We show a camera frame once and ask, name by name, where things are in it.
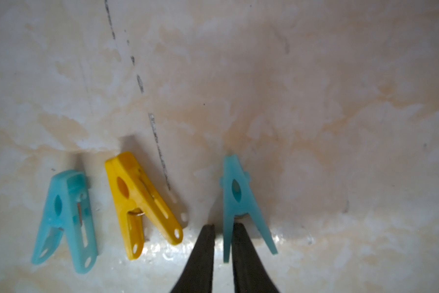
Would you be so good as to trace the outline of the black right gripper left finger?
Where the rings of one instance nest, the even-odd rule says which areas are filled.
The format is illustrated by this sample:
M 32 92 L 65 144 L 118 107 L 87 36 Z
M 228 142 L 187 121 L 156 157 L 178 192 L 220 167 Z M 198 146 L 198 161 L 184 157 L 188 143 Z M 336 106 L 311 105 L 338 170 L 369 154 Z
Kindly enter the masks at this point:
M 172 293 L 212 292 L 215 226 L 204 225 Z

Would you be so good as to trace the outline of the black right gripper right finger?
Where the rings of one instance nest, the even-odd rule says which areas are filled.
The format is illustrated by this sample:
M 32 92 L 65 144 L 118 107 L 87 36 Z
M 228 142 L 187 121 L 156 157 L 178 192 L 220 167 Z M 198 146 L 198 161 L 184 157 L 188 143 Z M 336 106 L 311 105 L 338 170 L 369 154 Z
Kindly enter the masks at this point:
M 278 293 L 242 223 L 234 223 L 232 266 L 236 293 Z

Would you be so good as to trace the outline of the teal clothespin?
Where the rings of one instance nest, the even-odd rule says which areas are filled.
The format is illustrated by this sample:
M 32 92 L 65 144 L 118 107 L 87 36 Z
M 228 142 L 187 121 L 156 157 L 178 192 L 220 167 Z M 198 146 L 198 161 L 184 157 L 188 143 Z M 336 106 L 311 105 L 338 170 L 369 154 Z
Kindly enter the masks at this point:
M 31 262 L 45 262 L 57 250 L 63 236 L 75 271 L 88 273 L 96 262 L 97 243 L 86 176 L 77 170 L 60 172 L 51 178 Z
M 220 178 L 220 185 L 223 189 L 223 262 L 225 263 L 229 262 L 235 218 L 244 214 L 252 218 L 271 253 L 278 254 L 250 182 L 251 176 L 243 170 L 238 156 L 225 156 L 223 176 Z

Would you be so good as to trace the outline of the yellow clothespin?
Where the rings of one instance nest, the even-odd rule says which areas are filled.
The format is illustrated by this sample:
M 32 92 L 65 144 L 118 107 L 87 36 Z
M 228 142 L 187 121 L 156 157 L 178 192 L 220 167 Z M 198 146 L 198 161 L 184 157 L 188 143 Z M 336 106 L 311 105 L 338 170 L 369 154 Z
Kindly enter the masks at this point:
M 183 232 L 179 221 L 131 152 L 108 159 L 105 170 L 129 260 L 138 259 L 143 251 L 143 216 L 171 245 L 182 242 Z

